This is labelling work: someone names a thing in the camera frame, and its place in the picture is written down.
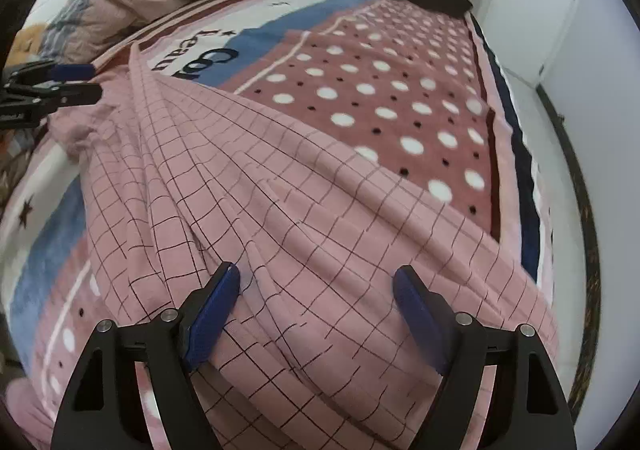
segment pink blanket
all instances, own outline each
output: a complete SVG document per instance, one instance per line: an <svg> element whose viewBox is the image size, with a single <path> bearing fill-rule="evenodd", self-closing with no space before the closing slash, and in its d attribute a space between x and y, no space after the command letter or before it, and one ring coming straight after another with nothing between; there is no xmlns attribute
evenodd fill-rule
<svg viewBox="0 0 640 450"><path fill-rule="evenodd" d="M222 260L238 265L214 368L194 376L229 448L408 448L439 378L394 305L403 264L485 325L532 324L555 354L535 283L428 191L275 109L155 74L135 45L129 69L100 81L100 104L51 120L80 159L100 295L119 324L146 321ZM466 448L486 415L485 377Z"/></svg>

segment blue gripper pad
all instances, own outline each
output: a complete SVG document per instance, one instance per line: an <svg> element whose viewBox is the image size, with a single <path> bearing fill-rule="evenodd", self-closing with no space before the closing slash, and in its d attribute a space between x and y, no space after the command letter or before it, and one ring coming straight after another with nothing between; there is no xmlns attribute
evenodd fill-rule
<svg viewBox="0 0 640 450"><path fill-rule="evenodd" d="M432 293L411 266L393 279L396 303L425 361L446 376L458 348L456 316L446 300Z"/></svg>
<svg viewBox="0 0 640 450"><path fill-rule="evenodd" d="M60 64L49 71L49 79L55 82L81 82L95 78L92 64Z"/></svg>
<svg viewBox="0 0 640 450"><path fill-rule="evenodd" d="M222 264L209 283L185 300L180 323L182 361L188 372L209 359L231 310L240 294L240 272L233 264Z"/></svg>

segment star print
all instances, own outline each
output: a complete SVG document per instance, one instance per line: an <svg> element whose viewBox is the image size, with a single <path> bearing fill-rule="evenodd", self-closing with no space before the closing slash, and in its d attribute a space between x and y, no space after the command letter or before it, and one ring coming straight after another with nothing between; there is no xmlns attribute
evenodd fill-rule
<svg viewBox="0 0 640 450"><path fill-rule="evenodd" d="M22 225L23 228L27 227L27 217L31 212L33 212L33 207L31 206L31 199L24 202L24 205L22 206L22 211L20 212L20 224Z"/></svg>

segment metal screw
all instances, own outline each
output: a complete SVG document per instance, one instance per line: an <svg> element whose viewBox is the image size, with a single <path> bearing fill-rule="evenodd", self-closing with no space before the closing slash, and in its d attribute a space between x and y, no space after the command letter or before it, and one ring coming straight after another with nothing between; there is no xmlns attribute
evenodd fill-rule
<svg viewBox="0 0 640 450"><path fill-rule="evenodd" d="M456 315L456 322L460 325L471 325L474 319L468 313L458 313Z"/></svg>
<svg viewBox="0 0 640 450"><path fill-rule="evenodd" d="M160 318L163 322L173 322L176 318L178 318L178 310L165 309L160 313Z"/></svg>
<svg viewBox="0 0 640 450"><path fill-rule="evenodd" d="M529 324L521 325L520 332L524 334L527 338L531 338L532 336L536 335L536 330Z"/></svg>
<svg viewBox="0 0 640 450"><path fill-rule="evenodd" d="M111 320L102 320L96 327L99 333L105 333L109 331L113 327L113 322Z"/></svg>

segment bed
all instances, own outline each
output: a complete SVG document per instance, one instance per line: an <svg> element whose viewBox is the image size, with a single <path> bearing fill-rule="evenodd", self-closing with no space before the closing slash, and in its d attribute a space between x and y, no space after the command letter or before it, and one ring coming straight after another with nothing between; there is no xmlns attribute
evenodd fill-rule
<svg viewBox="0 0 640 450"><path fill-rule="evenodd" d="M197 0L94 63L103 101L50 117L0 224L2 306L50 420L100 320L179 306L221 260L242 293L192 379L225 448L408 448L439 380L393 304L403 264L556 354L541 176L470 14Z"/></svg>

